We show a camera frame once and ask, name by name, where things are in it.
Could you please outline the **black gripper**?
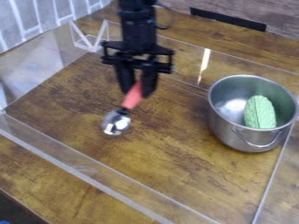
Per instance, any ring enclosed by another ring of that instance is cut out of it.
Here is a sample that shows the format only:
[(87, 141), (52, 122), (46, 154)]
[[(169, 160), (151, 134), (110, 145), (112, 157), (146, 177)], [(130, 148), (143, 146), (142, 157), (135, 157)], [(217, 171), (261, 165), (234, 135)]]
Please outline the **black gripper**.
[(174, 50), (158, 45), (155, 23), (155, 9), (130, 11), (122, 10), (120, 27), (122, 40), (103, 41), (104, 47), (103, 62), (115, 65), (120, 60), (127, 60), (130, 65), (116, 65), (116, 79), (122, 92), (128, 93), (136, 83), (135, 70), (146, 63), (145, 59), (135, 59), (135, 56), (145, 54), (154, 59), (157, 56), (167, 56), (169, 62), (154, 62), (154, 68), (146, 68), (142, 75), (142, 96), (147, 98), (157, 90), (159, 73), (170, 74), (174, 70)]

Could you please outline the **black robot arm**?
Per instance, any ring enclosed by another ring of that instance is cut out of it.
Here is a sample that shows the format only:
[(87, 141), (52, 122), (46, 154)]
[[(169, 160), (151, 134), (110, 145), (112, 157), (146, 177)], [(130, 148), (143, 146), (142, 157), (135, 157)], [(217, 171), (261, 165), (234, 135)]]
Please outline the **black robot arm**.
[(142, 96), (147, 98), (158, 86), (159, 73), (174, 70), (174, 50), (158, 45), (157, 30), (167, 26), (157, 23), (158, 0), (118, 0), (122, 28), (120, 41), (103, 41), (102, 61), (112, 65), (124, 94), (136, 84), (135, 70), (143, 71)]

